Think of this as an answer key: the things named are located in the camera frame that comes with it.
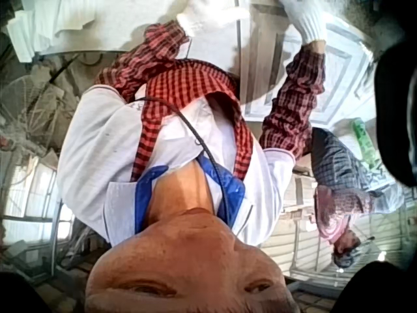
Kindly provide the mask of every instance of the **red plaid arm sleeve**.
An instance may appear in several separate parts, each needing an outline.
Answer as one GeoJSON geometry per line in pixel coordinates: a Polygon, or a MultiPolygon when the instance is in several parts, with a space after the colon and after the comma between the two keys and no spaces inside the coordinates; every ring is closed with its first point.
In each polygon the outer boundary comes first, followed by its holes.
{"type": "Polygon", "coordinates": [[[316,96],[324,91],[324,58],[324,54],[302,47],[288,64],[288,77],[263,121],[259,139],[263,149],[285,149],[296,159],[302,156],[311,136],[308,120],[317,105],[316,96]]]}
{"type": "Polygon", "coordinates": [[[110,85],[125,101],[131,102],[141,85],[175,64],[179,48],[185,42],[188,37],[177,21],[150,25],[144,43],[102,70],[95,84],[110,85]]]}

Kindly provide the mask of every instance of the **man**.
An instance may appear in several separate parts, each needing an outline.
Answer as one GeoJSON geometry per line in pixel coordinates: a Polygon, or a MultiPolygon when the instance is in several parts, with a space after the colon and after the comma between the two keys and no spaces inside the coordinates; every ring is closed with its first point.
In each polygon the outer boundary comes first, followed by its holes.
{"type": "Polygon", "coordinates": [[[331,132],[314,128],[311,165],[319,186],[315,191],[315,221],[320,236],[334,246],[333,261],[348,268],[358,261],[370,240],[361,243],[351,226],[363,214],[389,214],[403,202],[397,183],[366,191],[375,175],[331,132]]]}
{"type": "Polygon", "coordinates": [[[82,96],[58,184],[76,216],[113,246],[91,272],[87,311],[298,312],[280,268],[255,246],[272,233],[311,135],[326,28],[312,1],[283,2],[303,47],[259,143],[242,118],[235,80],[212,64],[175,59],[188,36],[248,16],[221,11],[220,0],[190,0],[177,21],[149,26],[145,42],[82,96]],[[135,102],[135,94],[159,100],[135,102]]]}

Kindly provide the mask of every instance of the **hand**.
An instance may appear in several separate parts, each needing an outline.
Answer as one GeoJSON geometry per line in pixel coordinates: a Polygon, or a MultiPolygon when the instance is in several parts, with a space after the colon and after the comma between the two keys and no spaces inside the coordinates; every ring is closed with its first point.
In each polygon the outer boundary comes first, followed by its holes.
{"type": "Polygon", "coordinates": [[[177,15],[177,20],[185,33],[194,37],[250,16],[244,8],[224,9],[223,4],[223,0],[189,0],[185,10],[177,15]]]}
{"type": "Polygon", "coordinates": [[[318,0],[280,0],[289,21],[300,32],[302,44],[327,39],[326,22],[318,0]]]}

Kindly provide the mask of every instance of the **eye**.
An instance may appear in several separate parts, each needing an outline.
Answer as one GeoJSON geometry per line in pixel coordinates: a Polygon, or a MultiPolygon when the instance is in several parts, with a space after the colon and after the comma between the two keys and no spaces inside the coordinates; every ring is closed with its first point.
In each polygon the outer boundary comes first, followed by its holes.
{"type": "Polygon", "coordinates": [[[177,294],[174,289],[158,282],[134,282],[123,286],[123,289],[138,293],[146,293],[147,295],[154,297],[174,297],[177,294]]]}
{"type": "Polygon", "coordinates": [[[260,293],[273,285],[272,282],[266,280],[260,280],[249,284],[245,287],[245,291],[248,293],[260,293]]]}
{"type": "Polygon", "coordinates": [[[131,290],[134,292],[147,293],[156,297],[173,297],[177,294],[175,290],[161,288],[159,286],[142,285],[133,287],[131,290]]]}

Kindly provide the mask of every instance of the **eyebrow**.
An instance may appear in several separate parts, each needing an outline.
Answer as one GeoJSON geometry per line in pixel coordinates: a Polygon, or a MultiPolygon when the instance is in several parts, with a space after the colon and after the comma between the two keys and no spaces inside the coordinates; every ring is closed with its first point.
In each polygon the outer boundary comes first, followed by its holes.
{"type": "MultiPolygon", "coordinates": [[[[288,299],[283,303],[280,299],[266,300],[259,303],[259,308],[252,307],[249,303],[244,302],[238,308],[224,308],[221,310],[211,310],[209,308],[188,309],[186,313],[298,313],[300,309],[295,302],[288,299]]],[[[169,313],[182,313],[183,311],[169,311],[169,313]]]]}

